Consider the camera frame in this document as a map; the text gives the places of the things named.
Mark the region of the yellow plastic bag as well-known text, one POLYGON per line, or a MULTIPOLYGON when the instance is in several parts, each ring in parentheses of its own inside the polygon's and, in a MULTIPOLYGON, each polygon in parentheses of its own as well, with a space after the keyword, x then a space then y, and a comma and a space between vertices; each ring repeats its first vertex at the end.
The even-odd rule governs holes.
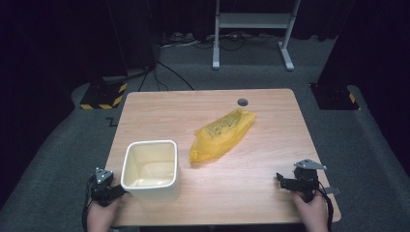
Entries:
POLYGON ((255 113, 238 108, 197 130, 190 147, 190 162, 220 158, 242 140, 255 117, 255 113))

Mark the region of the black yellow striped stand base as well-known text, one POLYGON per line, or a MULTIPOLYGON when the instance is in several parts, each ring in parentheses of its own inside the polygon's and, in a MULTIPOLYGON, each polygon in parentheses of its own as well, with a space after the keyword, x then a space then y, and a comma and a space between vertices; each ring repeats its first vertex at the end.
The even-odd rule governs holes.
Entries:
POLYGON ((356 98, 346 87, 309 85, 318 107, 322 110, 359 110, 356 98))
POLYGON ((125 82, 91 84, 80 101, 82 109, 116 108, 125 93, 128 84, 125 82))

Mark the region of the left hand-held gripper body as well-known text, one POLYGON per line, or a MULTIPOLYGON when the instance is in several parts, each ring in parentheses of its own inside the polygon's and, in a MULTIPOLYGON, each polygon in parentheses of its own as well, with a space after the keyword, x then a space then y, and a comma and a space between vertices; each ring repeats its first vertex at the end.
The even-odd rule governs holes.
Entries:
POLYGON ((91 199, 97 201, 100 205, 106 207, 112 201, 110 196, 111 183, 113 181, 113 172, 96 168, 94 179, 91 186, 91 199))

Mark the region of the white metal desk frame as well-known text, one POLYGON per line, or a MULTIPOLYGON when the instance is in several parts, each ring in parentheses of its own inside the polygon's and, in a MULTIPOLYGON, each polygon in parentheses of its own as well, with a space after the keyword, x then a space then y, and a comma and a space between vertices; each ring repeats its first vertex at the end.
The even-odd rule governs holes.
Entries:
POLYGON ((278 42, 278 49, 284 66, 290 72, 295 67, 288 52, 288 43, 297 18, 301 0, 294 0, 293 9, 288 14, 257 14, 257 13, 222 13, 220 0, 216 0, 215 34, 213 44, 212 68, 220 68, 220 30, 221 29, 284 29, 284 38, 278 42))

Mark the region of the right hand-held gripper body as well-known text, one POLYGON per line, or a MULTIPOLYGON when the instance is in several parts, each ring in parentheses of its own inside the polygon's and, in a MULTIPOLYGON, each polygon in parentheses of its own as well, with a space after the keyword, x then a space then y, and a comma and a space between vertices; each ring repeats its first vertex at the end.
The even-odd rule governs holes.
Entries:
POLYGON ((326 170, 327 167, 311 159, 303 159, 294 163, 294 175, 296 178, 296 191, 303 194, 305 202, 313 199, 313 192, 319 189, 318 170, 326 170))

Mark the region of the cream plastic trash bin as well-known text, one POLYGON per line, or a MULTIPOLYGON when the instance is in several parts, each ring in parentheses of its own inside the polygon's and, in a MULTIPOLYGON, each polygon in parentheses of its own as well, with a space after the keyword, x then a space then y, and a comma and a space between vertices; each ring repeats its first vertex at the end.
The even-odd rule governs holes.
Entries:
POLYGON ((121 186, 140 202, 168 202, 178 198, 178 147, 173 140, 133 142, 122 169, 121 186))

